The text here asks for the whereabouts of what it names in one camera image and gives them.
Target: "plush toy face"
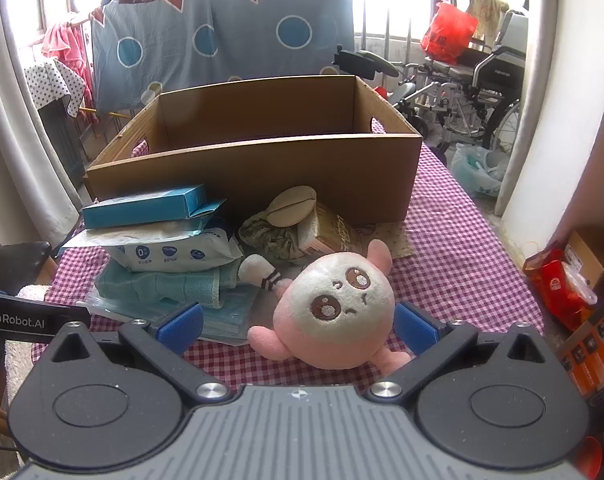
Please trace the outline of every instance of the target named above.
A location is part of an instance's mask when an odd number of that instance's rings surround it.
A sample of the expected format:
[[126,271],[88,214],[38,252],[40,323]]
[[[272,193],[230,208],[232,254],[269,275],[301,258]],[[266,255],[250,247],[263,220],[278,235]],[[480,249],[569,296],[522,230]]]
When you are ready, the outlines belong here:
[[312,263],[293,281],[275,318],[288,318],[322,342],[354,343],[380,329],[386,332],[383,342],[394,308],[391,286],[377,267],[358,254],[336,253]]

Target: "wall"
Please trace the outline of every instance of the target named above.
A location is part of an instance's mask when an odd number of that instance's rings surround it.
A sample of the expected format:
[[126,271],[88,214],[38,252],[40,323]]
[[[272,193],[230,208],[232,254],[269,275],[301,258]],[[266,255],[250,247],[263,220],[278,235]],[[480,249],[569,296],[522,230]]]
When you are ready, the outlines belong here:
[[554,239],[602,124],[604,0],[559,0],[544,105],[502,217],[506,238],[523,256]]

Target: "small cardboard box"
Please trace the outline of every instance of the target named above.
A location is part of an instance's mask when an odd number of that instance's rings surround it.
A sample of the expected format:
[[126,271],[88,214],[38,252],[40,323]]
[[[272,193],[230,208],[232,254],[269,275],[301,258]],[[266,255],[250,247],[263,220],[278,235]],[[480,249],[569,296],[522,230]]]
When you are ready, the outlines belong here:
[[575,229],[564,250],[566,259],[596,294],[604,295],[604,227]]
[[[372,134],[376,118],[385,134]],[[129,158],[146,139],[150,154]],[[204,184],[241,223],[293,186],[351,225],[402,221],[421,136],[355,76],[215,84],[157,96],[87,172],[100,200]]]
[[338,252],[362,254],[362,240],[344,219],[318,202],[297,225],[300,250],[311,256]]
[[604,435],[604,299],[556,355],[586,399],[592,431]]
[[87,229],[184,220],[206,200],[204,186],[109,198],[82,209]]

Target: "blue box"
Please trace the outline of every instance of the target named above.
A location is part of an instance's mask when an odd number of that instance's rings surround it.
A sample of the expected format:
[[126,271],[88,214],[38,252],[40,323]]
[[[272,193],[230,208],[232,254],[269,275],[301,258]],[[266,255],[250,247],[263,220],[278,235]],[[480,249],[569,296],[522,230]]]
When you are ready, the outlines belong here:
[[206,202],[204,186],[181,187],[103,200],[82,209],[87,229],[184,220]]

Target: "curtain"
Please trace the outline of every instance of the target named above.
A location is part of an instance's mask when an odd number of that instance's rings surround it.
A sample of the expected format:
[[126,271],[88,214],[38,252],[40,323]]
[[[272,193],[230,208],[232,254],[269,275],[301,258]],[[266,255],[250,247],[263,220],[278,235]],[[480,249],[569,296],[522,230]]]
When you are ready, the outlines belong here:
[[58,245],[82,202],[33,104],[0,0],[0,245]]
[[499,216],[504,213],[513,194],[542,111],[555,44],[557,6],[558,0],[530,0],[528,46],[519,127],[513,153],[495,204],[495,214]]

